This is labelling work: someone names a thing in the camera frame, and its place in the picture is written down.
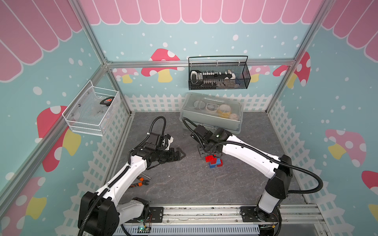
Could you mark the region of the blue red lego assembly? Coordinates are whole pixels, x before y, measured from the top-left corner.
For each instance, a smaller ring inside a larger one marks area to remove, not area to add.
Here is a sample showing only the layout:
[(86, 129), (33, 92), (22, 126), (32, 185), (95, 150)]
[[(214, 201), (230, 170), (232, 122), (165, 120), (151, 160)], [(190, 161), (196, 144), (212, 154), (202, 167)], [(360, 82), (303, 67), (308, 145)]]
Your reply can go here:
[(210, 169), (223, 166), (222, 159), (219, 157), (216, 157), (215, 155), (206, 156), (205, 161), (206, 163), (208, 163)]

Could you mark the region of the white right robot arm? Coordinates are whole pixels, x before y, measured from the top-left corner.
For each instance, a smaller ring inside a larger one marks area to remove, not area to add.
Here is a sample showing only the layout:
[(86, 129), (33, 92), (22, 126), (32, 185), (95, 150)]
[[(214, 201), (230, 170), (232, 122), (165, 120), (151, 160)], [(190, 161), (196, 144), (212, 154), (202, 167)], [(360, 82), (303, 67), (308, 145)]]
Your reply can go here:
[[(261, 222), (268, 221), (271, 214), (279, 210), (279, 204), (289, 194), (312, 194), (323, 188), (323, 180), (317, 174), (292, 165), (292, 160), (287, 155), (278, 157), (263, 152), (222, 128), (212, 133), (205, 127), (198, 125), (190, 131), (192, 137), (198, 141), (205, 152), (233, 156), (260, 171), (268, 178), (257, 206), (250, 213), (246, 213), (253, 219)], [(294, 170), (311, 176), (318, 182), (318, 185), (309, 190), (290, 190)]]

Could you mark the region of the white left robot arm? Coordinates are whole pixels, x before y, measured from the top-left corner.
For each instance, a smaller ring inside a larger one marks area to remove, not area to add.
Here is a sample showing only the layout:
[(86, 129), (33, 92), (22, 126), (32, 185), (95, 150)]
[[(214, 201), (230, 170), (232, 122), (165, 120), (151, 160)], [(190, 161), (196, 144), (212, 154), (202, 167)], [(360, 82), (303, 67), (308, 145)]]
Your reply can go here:
[(186, 154), (180, 148), (151, 150), (140, 148), (130, 151), (130, 161), (109, 182), (95, 192), (81, 198), (78, 216), (78, 235), (112, 236), (117, 228), (130, 220), (145, 222), (149, 219), (150, 203), (133, 198), (125, 204), (120, 200), (133, 182), (153, 162), (165, 164), (180, 161)]

